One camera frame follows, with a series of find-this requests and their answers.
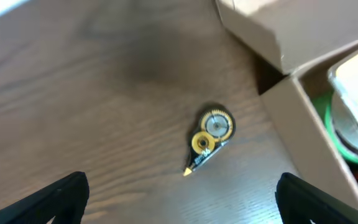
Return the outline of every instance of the box flap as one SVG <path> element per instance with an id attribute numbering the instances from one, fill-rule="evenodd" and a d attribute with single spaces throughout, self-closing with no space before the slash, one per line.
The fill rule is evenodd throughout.
<path id="1" fill-rule="evenodd" d="M 262 101 L 302 178 L 358 210 L 357 182 L 299 81 L 287 78 Z"/>
<path id="2" fill-rule="evenodd" d="M 283 74 L 358 44 L 358 1 L 218 0 L 218 6 L 224 26 Z"/>

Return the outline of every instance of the wood grain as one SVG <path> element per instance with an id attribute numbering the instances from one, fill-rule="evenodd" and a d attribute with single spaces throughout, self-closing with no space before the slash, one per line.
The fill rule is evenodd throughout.
<path id="1" fill-rule="evenodd" d="M 0 17 L 0 209 L 81 170 L 83 223 L 279 222 L 275 185 L 295 170 L 254 64 L 212 1 L 32 0 Z M 237 132 L 184 178 L 207 101 Z"/>

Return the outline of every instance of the cardboard box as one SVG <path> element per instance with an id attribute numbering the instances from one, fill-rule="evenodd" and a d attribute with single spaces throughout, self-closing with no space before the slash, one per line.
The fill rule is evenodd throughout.
<path id="1" fill-rule="evenodd" d="M 289 76 L 261 97 L 301 177 L 358 209 L 358 183 L 311 103 L 358 49 L 358 1 L 217 0 L 223 25 Z"/>
<path id="2" fill-rule="evenodd" d="M 347 55 L 338 52 L 320 58 L 261 97 L 301 177 L 358 209 L 358 183 L 310 100 L 330 91 L 327 70 Z"/>
<path id="3" fill-rule="evenodd" d="M 355 0 L 216 0 L 223 25 L 283 74 L 358 42 Z"/>

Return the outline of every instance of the green tape roll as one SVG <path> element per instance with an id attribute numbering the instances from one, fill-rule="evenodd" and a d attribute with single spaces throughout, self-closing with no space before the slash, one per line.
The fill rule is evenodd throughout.
<path id="1" fill-rule="evenodd" d="M 342 157 L 349 162 L 358 164 L 358 155 L 344 146 L 341 140 L 336 136 L 333 119 L 331 117 L 332 97 L 333 93 L 327 93 L 324 96 L 312 100 L 312 103 L 320 115 L 320 118 L 323 120 L 329 137 L 333 141 L 336 149 L 341 153 Z"/>

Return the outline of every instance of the brown table surface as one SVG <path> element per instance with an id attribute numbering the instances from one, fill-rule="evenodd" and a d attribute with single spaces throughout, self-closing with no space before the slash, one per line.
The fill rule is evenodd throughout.
<path id="1" fill-rule="evenodd" d="M 254 60 L 209 0 L 32 0 L 0 17 L 0 209 L 81 170 L 83 223 L 280 222 L 275 185 L 295 169 Z M 236 135 L 184 178 L 211 100 Z"/>

